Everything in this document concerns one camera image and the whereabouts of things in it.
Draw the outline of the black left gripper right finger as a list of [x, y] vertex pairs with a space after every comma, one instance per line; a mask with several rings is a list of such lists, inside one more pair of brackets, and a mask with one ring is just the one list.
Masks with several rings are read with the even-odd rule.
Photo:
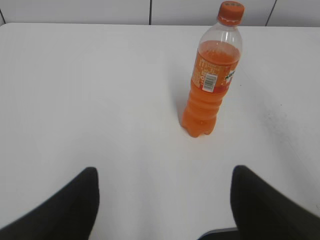
[[232, 172], [232, 214], [243, 240], [318, 240], [320, 218], [274, 189], [252, 170]]

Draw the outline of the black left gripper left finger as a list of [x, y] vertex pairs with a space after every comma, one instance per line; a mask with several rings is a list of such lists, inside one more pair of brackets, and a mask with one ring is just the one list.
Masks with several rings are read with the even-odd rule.
[[100, 205], [99, 176], [87, 167], [41, 205], [3, 227], [2, 240], [87, 240]]

